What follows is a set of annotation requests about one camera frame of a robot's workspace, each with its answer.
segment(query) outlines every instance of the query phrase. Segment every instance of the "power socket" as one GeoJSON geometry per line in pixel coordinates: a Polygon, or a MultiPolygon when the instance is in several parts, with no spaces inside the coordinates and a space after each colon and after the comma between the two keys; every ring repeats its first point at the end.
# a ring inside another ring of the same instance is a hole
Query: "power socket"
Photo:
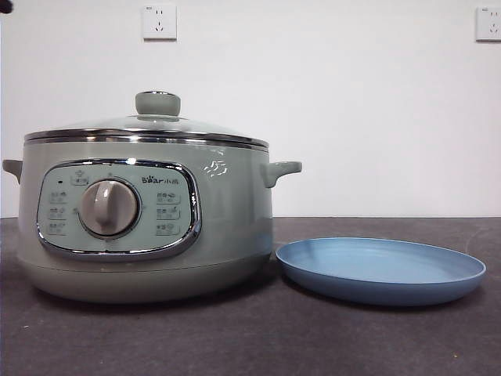
{"type": "Polygon", "coordinates": [[[146,40],[175,40],[178,37],[175,4],[152,4],[142,8],[142,37],[146,40]]]}
{"type": "Polygon", "coordinates": [[[476,39],[479,42],[501,42],[501,7],[477,8],[476,39]]]}

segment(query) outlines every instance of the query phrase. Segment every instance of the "pot base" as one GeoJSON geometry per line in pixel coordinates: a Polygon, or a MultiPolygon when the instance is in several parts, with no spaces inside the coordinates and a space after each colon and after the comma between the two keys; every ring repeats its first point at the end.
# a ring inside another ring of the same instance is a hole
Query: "pot base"
{"type": "Polygon", "coordinates": [[[116,273],[21,264],[35,287],[61,298],[98,303],[145,303],[221,290],[248,278],[268,260],[269,254],[193,268],[116,273]]]}

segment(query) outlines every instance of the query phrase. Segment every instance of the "blue plate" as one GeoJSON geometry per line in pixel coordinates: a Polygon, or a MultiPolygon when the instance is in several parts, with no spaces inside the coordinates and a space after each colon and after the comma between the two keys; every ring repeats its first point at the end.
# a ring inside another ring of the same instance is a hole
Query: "blue plate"
{"type": "Polygon", "coordinates": [[[482,261],[450,249],[358,237],[301,240],[276,257],[309,290],[383,306],[450,302],[474,290],[486,270],[482,261]]]}

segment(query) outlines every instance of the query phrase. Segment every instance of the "pot handle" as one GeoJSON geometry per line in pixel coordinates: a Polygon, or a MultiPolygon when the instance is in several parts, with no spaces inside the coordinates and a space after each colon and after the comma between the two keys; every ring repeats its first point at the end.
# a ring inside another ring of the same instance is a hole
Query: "pot handle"
{"type": "Polygon", "coordinates": [[[4,159],[2,167],[5,172],[10,172],[17,177],[17,182],[21,184],[21,172],[23,171],[23,161],[15,159],[4,159]]]}
{"type": "Polygon", "coordinates": [[[266,188],[273,188],[280,176],[301,172],[301,162],[276,162],[265,165],[263,178],[266,188]]]}

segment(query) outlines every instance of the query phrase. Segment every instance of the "glass lid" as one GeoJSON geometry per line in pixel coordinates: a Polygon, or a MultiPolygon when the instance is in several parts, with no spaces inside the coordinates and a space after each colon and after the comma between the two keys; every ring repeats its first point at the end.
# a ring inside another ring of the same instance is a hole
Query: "glass lid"
{"type": "Polygon", "coordinates": [[[108,138],[103,139],[103,141],[112,141],[113,137],[130,136],[135,138],[198,139],[268,148],[267,142],[252,139],[232,129],[179,117],[181,100],[177,95],[169,92],[141,92],[135,96],[135,108],[138,115],[101,121],[85,121],[50,131],[29,133],[24,137],[24,140],[27,142],[34,140],[50,142],[50,139],[102,136],[108,138]]]}

